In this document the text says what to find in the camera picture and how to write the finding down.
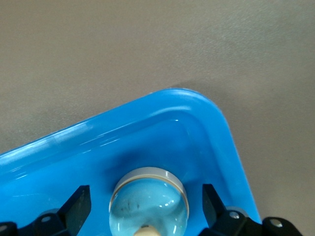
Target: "blue plastic tray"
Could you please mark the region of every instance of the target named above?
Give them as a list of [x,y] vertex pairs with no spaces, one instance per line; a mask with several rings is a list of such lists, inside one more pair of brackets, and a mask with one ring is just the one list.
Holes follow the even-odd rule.
[[187,89],[149,94],[0,155],[0,222],[22,227],[88,184],[92,211],[79,235],[110,236],[115,184],[146,166],[166,169],[184,184],[190,205],[186,236],[207,226],[203,183],[212,183],[226,205],[260,222],[222,113]]

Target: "gray tabletop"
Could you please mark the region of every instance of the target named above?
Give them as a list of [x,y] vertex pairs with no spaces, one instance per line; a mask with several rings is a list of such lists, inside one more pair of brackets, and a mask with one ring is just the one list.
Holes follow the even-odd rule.
[[262,217],[314,235],[315,1],[2,1],[0,152],[150,92],[225,114]]

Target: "transparent container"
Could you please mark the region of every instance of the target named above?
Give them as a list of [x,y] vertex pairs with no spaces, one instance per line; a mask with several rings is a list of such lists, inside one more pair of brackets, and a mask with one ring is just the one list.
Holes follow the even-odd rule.
[[159,168],[140,168],[117,184],[110,203],[113,236],[183,236],[189,206],[180,181]]

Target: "black robotic claw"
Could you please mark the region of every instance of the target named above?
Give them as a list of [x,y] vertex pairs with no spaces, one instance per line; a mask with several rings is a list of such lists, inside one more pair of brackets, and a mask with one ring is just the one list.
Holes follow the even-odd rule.
[[235,210],[227,210],[211,184],[202,186],[202,206],[209,228],[199,236],[302,236],[289,221],[267,217],[262,225]]
[[41,215],[20,229],[14,222],[0,223],[0,236],[76,236],[90,212],[90,187],[82,185],[57,213]]

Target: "blue container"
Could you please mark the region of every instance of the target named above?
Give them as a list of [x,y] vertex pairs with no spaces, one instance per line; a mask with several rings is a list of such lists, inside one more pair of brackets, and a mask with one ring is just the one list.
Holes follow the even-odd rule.
[[116,183],[147,166],[168,170],[184,184],[186,236],[207,226],[203,183],[213,184],[225,205],[260,222],[224,116],[187,89],[149,94],[0,155],[0,222],[23,227],[88,184],[92,210],[79,235],[110,236],[108,204]]

